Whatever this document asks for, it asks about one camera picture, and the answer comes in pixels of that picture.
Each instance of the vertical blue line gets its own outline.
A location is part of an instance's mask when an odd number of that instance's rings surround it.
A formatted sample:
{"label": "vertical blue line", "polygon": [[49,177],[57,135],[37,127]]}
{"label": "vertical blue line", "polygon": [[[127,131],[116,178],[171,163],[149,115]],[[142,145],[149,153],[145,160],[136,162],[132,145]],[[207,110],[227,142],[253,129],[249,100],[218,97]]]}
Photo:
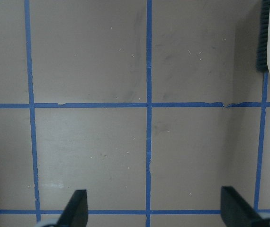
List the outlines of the vertical blue line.
{"label": "vertical blue line", "polygon": [[151,225],[151,173],[152,158],[152,0],[147,0],[146,7],[146,186],[145,212],[146,227]]}
{"label": "vertical blue line", "polygon": [[254,209],[255,210],[258,210],[258,204],[259,204],[263,140],[264,140],[264,130],[265,130],[265,121],[266,121],[267,92],[268,92],[268,73],[266,72],[263,77],[263,86],[262,86],[259,144],[258,144],[258,156],[257,156],[255,194],[254,194]]}
{"label": "vertical blue line", "polygon": [[37,168],[36,127],[35,127],[34,91],[33,91],[33,75],[32,75],[32,56],[31,56],[32,50],[31,50],[29,0],[25,0],[24,4],[25,4],[27,78],[28,78],[28,90],[29,90],[29,109],[30,109],[31,140],[32,140],[35,209],[36,209],[36,221],[38,222],[41,219],[41,214],[40,214],[40,200],[39,200],[39,189],[38,189],[38,168]]}

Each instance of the blue grid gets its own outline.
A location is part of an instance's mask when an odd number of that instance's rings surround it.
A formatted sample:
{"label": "blue grid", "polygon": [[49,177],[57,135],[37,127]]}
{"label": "blue grid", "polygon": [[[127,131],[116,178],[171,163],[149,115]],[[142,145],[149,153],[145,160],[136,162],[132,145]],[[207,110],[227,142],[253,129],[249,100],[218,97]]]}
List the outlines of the blue grid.
{"label": "blue grid", "polygon": [[36,108],[146,108],[147,109],[147,130],[146,130],[146,206],[145,210],[89,210],[89,214],[117,214],[117,215],[146,215],[146,227],[150,227],[151,215],[174,215],[174,214],[220,214],[219,210],[151,210],[151,173],[150,162],[152,158],[152,109],[159,107],[260,107],[260,133],[258,146],[258,161],[256,169],[256,182],[254,193],[254,209],[258,212],[270,213],[270,210],[258,209],[261,167],[263,153],[263,139],[265,131],[266,107],[270,107],[267,102],[268,74],[264,74],[262,99],[261,102],[243,102],[224,106],[221,102],[204,103],[204,102],[184,102],[184,103],[153,103],[152,102],[152,0],[147,0],[147,39],[146,39],[146,84],[147,100],[146,103],[66,103],[63,105],[57,103],[35,103],[33,92],[32,76],[32,59],[31,59],[31,29],[30,29],[30,5],[29,0],[25,0],[25,25],[26,25],[26,46],[27,46],[27,75],[29,104],[0,104],[0,109],[29,109],[32,156],[33,156],[33,179],[35,183],[35,210],[0,210],[0,214],[33,214],[36,220],[40,221],[42,214],[61,214],[62,210],[41,210],[38,188],[38,168],[37,168],[37,150],[36,150],[36,127],[35,127],[35,109]]}

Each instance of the black bristles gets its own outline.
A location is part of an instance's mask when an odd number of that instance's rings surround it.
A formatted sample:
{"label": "black bristles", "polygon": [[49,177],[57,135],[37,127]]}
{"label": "black bristles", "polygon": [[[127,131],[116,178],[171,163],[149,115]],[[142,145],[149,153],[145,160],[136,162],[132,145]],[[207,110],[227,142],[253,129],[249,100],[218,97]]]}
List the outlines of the black bristles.
{"label": "black bristles", "polygon": [[260,16],[260,34],[257,49],[256,69],[260,72],[268,71],[267,45],[269,27],[270,0],[262,0]]}

